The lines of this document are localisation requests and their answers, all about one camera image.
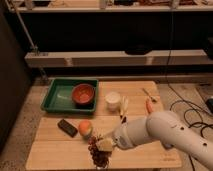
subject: speckled floor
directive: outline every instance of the speckled floor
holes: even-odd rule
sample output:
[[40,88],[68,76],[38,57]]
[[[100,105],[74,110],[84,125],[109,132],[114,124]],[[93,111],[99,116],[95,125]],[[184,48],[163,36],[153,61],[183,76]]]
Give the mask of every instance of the speckled floor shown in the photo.
[[[194,84],[172,84],[185,99],[195,102],[196,104],[206,108],[202,98],[196,90]],[[169,109],[170,105],[178,100],[178,97],[168,88],[166,84],[158,84],[160,96],[165,109]],[[37,113],[36,110],[40,108],[40,101],[47,90],[45,86],[32,86],[26,98],[26,101],[20,111],[19,117],[14,125],[14,128],[8,138],[7,144],[0,156],[0,171],[25,171],[25,163],[35,137],[35,133],[43,112]],[[181,119],[183,119],[183,112],[188,109],[186,104],[177,104],[174,106],[174,111],[177,112]],[[187,115],[190,122],[199,121],[199,118],[191,113]],[[213,123],[213,118],[203,115],[204,121]],[[212,130],[206,130],[205,136],[213,141]],[[162,169],[163,171],[190,171],[192,170],[189,163],[188,156],[180,152],[183,166],[179,169]],[[197,161],[194,161],[196,171],[207,171]]]

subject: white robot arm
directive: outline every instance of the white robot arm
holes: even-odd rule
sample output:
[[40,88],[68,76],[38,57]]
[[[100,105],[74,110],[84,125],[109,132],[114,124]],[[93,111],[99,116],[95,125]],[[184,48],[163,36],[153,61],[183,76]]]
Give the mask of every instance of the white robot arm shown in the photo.
[[190,130],[171,111],[153,112],[147,117],[124,123],[111,133],[111,138],[123,150],[160,140],[213,170],[213,143]]

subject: orange bowl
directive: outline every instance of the orange bowl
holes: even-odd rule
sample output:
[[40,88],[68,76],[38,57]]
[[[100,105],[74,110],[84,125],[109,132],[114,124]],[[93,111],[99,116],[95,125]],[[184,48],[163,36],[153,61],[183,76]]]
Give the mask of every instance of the orange bowl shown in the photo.
[[95,96],[94,87],[90,84],[78,84],[72,90],[72,100],[77,105],[90,104]]

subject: black cable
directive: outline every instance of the black cable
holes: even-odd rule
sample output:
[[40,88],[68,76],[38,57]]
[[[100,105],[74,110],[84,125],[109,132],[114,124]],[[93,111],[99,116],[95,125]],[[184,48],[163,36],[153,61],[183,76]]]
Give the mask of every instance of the black cable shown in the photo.
[[184,103],[185,103],[185,102],[190,103],[190,104],[196,106],[197,108],[199,108],[200,110],[202,110],[203,113],[209,115],[210,117],[213,117],[213,115],[212,115],[211,113],[209,113],[208,111],[206,111],[205,109],[203,109],[202,107],[200,107],[199,105],[197,105],[196,103],[193,103],[193,102],[188,101],[188,100],[185,100],[185,101],[183,101],[183,100],[177,100],[177,101],[175,101],[174,103],[171,104],[170,110],[172,110],[172,108],[173,108],[173,106],[174,106],[175,104],[177,104],[177,103],[182,103],[182,102],[184,102]]
[[206,128],[211,128],[212,130],[213,130],[213,124],[207,124],[207,125],[205,125],[201,130],[200,130],[200,135],[203,137],[203,138],[205,138],[204,137],[204,135],[203,135],[203,131],[206,129]]
[[[191,125],[192,123],[190,123],[190,122],[188,121],[188,119],[186,118],[186,114],[187,114],[189,111],[195,111],[195,110],[194,110],[194,109],[187,109],[187,110],[184,112],[184,114],[183,114],[183,118],[184,118],[185,122],[186,122],[188,125]],[[203,117],[201,116],[201,114],[200,114],[199,112],[196,112],[196,114],[199,116],[200,122],[203,123]],[[195,127],[195,128],[200,128],[201,126],[202,126],[202,124],[200,124],[200,125],[198,125],[198,126],[193,126],[193,127]]]
[[193,161],[192,161],[192,157],[191,157],[190,155],[188,155],[188,157],[189,157],[189,161],[190,161],[191,166],[192,166],[192,170],[193,170],[193,171],[196,171],[196,170],[195,170],[195,165],[194,165],[194,163],[193,163]]

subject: dark wall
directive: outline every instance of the dark wall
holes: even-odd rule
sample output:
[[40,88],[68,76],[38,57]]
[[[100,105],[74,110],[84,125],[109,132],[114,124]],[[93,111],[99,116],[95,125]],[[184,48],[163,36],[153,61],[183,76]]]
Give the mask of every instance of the dark wall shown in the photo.
[[29,70],[5,17],[0,2],[0,151],[30,87]]
[[[135,44],[169,49],[172,14],[24,13],[23,19],[41,51],[125,50]],[[8,20],[25,50],[29,43],[14,14]],[[213,12],[174,12],[173,49],[200,49],[213,36]]]

